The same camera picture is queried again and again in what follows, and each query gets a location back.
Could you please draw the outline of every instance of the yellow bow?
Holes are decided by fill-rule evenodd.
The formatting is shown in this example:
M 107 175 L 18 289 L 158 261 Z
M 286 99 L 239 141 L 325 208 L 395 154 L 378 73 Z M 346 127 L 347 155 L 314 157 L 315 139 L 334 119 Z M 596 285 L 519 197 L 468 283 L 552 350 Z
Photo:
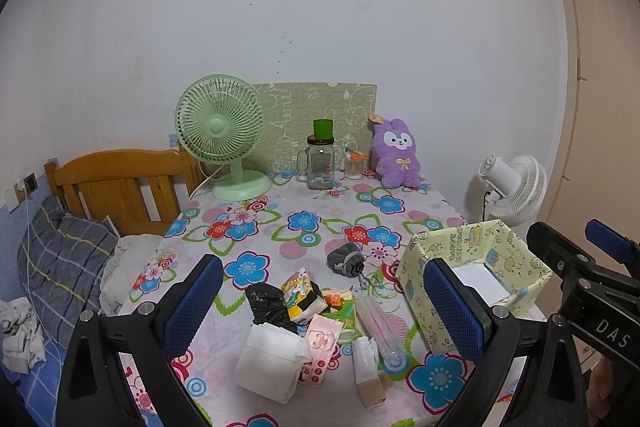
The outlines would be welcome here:
M 402 164 L 402 167 L 400 168 L 400 170 L 402 170 L 402 169 L 409 170 L 409 163 L 411 163 L 411 158 L 398 158 L 396 160 L 396 163 L 401 163 Z

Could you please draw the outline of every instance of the person's hand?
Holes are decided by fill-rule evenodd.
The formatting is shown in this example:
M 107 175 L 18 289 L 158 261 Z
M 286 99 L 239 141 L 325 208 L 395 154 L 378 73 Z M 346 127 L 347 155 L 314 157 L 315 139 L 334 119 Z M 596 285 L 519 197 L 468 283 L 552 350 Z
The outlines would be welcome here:
M 589 427 L 597 425 L 611 409 L 609 395 L 613 391 L 613 362 L 605 357 L 591 371 L 589 389 L 587 390 L 587 413 Z

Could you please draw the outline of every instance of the cartoon patterned box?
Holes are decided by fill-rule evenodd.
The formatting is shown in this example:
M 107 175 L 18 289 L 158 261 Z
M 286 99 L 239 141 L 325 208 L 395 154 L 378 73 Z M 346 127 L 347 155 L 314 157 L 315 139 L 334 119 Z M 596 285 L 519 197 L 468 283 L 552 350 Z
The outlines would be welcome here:
M 516 317 L 527 312 L 552 275 L 499 219 L 416 233 L 404 250 L 397 277 L 434 355 L 453 347 L 422 283 L 424 265 L 434 257 L 443 258 L 452 268 L 484 263 L 510 293 L 500 303 Z

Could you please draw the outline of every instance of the stuffed animal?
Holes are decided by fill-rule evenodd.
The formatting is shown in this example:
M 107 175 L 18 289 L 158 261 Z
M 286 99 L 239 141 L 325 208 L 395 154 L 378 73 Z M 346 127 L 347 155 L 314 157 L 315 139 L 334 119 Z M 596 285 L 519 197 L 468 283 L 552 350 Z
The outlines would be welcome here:
M 406 124 L 394 118 L 383 120 L 373 129 L 373 152 L 378 156 L 376 172 L 385 188 L 420 185 L 420 162 L 415 157 L 414 137 Z

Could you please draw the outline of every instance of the floral tablecloth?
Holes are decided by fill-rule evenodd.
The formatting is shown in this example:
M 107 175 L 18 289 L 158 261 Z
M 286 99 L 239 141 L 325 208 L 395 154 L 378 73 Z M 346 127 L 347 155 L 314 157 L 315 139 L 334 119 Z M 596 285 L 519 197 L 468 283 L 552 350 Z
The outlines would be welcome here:
M 294 172 L 271 174 L 269 192 L 239 203 L 218 201 L 210 190 L 202 190 L 185 205 L 142 270 L 121 314 L 146 300 L 158 302 L 203 254 L 212 252 L 223 261 L 225 281 L 214 305 L 190 349 L 172 362 L 178 379 L 216 427 L 426 425 L 462 388 L 471 365 L 455 352 L 429 353 L 396 269 L 412 234 L 456 227 L 464 219 L 427 182 L 416 189 L 387 190 L 373 172 L 366 174 L 358 181 L 341 179 L 321 192 L 308 190 Z M 301 267 L 321 288 L 349 289 L 358 280 L 332 273 L 325 263 L 327 253 L 346 241 L 362 245 L 365 273 L 374 283 L 366 291 L 388 313 L 411 354 L 400 369 L 381 364 L 394 380 L 386 402 L 370 410 L 362 406 L 350 346 L 336 347 L 319 389 L 299 385 L 286 405 L 238 387 L 232 375 L 254 318 L 244 289 L 257 282 L 280 286 Z M 153 412 L 132 358 L 122 359 L 136 402 Z

